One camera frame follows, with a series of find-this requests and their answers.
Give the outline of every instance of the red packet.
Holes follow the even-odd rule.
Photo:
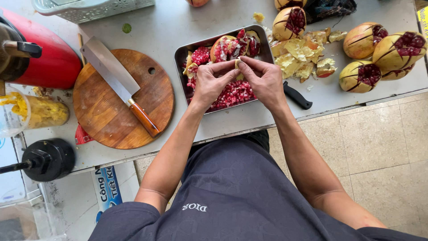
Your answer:
[[[79,124],[74,140],[76,141],[76,145],[81,145],[93,141],[94,139],[85,130],[83,130],[82,126]]]

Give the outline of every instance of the white plastic basket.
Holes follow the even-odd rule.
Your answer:
[[[75,24],[105,18],[155,4],[155,0],[31,0],[41,15],[57,15]]]

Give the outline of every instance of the hand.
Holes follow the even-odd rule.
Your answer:
[[[230,70],[222,77],[216,78],[214,74]],[[235,69],[235,60],[201,65],[196,74],[196,88],[192,102],[205,113],[211,104],[217,99],[224,87],[240,74],[239,69]]]
[[[248,80],[256,97],[272,111],[278,106],[287,103],[282,86],[281,67],[275,64],[266,63],[249,57],[241,56],[238,67],[241,73]],[[254,71],[261,72],[258,77]]]

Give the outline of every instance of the cutting board hole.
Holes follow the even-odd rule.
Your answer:
[[[156,73],[156,70],[152,67],[149,69],[149,74],[154,75]]]

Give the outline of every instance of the dark gray t-shirt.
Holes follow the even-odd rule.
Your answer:
[[[402,232],[358,230],[312,208],[267,151],[239,138],[212,142],[187,162],[171,208],[125,202],[107,209],[99,241],[428,241]]]

